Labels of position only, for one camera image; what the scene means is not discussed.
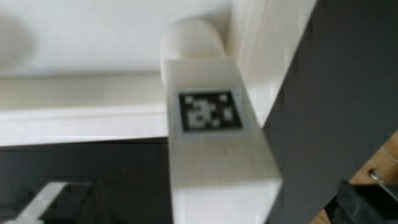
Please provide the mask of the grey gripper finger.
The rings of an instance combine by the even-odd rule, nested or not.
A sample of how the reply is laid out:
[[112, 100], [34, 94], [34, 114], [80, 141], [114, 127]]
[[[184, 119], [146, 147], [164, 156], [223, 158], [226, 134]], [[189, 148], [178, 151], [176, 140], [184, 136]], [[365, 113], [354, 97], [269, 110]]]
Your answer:
[[75, 218], [89, 197], [91, 182], [48, 182], [11, 224], [47, 224], [47, 218]]

